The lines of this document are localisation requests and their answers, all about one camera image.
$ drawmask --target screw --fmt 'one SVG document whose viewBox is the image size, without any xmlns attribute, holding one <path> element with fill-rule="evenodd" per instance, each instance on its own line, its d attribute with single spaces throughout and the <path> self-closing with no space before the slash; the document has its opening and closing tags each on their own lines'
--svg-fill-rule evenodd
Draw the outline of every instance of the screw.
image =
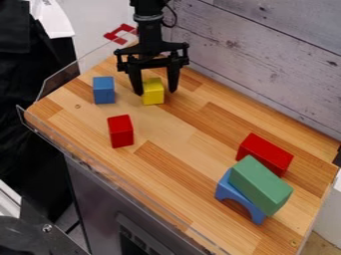
<svg viewBox="0 0 341 255">
<path fill-rule="evenodd" d="M 42 230 L 44 233 L 50 233 L 52 231 L 52 226 L 50 224 L 45 224 Z"/>
<path fill-rule="evenodd" d="M 290 241 L 290 245 L 291 245 L 292 247 L 297 247 L 297 242 L 296 242 L 295 240 L 291 240 L 291 241 Z"/>
</svg>

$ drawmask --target wooden table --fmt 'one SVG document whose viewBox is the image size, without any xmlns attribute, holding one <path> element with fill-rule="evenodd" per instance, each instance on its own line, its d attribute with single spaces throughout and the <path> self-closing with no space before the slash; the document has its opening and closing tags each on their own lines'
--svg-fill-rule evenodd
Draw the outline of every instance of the wooden table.
<svg viewBox="0 0 341 255">
<path fill-rule="evenodd" d="M 190 69 L 183 70 L 178 91 L 167 93 L 164 105 L 143 106 L 115 64 L 111 57 L 40 100 L 26 120 L 106 179 L 131 183 L 181 221 L 128 186 L 127 192 L 208 250 L 211 244 L 195 231 L 231 254 L 297 252 L 337 172 L 331 161 L 338 141 Z M 115 77 L 115 104 L 94 105 L 94 76 Z M 144 72 L 144 78 L 157 76 L 167 83 L 164 70 Z M 107 117 L 123 114 L 132 118 L 136 142 L 112 149 Z M 217 182 L 235 164 L 250 132 L 295 155 L 284 178 L 294 193 L 261 226 L 237 204 L 214 199 Z"/>
</svg>

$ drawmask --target wooden block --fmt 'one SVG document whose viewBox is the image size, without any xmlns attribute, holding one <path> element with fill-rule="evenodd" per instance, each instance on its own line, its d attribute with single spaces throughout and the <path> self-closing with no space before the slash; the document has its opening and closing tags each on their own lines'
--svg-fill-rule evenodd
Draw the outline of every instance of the wooden block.
<svg viewBox="0 0 341 255">
<path fill-rule="evenodd" d="M 165 89 L 161 78 L 151 78 L 144 81 L 144 105 L 163 104 L 165 100 Z"/>
<path fill-rule="evenodd" d="M 93 83 L 95 104 L 112 104 L 115 102 L 115 84 L 113 77 L 94 77 Z"/>
<path fill-rule="evenodd" d="M 260 225 L 263 223 L 266 215 L 242 193 L 228 183 L 230 174 L 231 169 L 229 169 L 219 181 L 219 184 L 216 186 L 215 190 L 215 198 L 219 201 L 222 201 L 223 199 L 232 199 L 237 201 L 250 212 L 253 223 Z"/>
<path fill-rule="evenodd" d="M 113 148 L 134 144 L 133 125 L 128 115 L 108 118 L 108 126 Z"/>
<path fill-rule="evenodd" d="M 291 186 L 251 155 L 232 168 L 229 183 L 267 216 L 278 211 L 293 191 Z"/>
<path fill-rule="evenodd" d="M 293 158 L 289 152 L 254 133 L 241 143 L 236 160 L 240 161 L 247 155 L 252 155 L 279 177 L 285 174 Z"/>
</svg>

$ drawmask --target red cube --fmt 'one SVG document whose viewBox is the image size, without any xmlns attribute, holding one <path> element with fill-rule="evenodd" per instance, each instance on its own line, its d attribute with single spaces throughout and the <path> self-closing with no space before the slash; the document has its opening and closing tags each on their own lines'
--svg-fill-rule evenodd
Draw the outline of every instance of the red cube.
<svg viewBox="0 0 341 255">
<path fill-rule="evenodd" d="M 128 115 L 108 118 L 112 147 L 123 147 L 134 144 L 134 131 Z"/>
<path fill-rule="evenodd" d="M 236 160 L 240 161 L 247 155 L 252 155 L 279 177 L 284 175 L 293 158 L 289 152 L 254 133 L 241 143 Z"/>
</svg>

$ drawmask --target wooden plank wall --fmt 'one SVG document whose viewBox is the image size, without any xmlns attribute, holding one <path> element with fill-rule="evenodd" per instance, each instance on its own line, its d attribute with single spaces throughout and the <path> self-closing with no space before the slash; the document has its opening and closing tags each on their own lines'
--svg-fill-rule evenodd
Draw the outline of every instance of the wooden plank wall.
<svg viewBox="0 0 341 255">
<path fill-rule="evenodd" d="M 194 69 L 341 140 L 341 1 L 173 5 Z"/>
</svg>

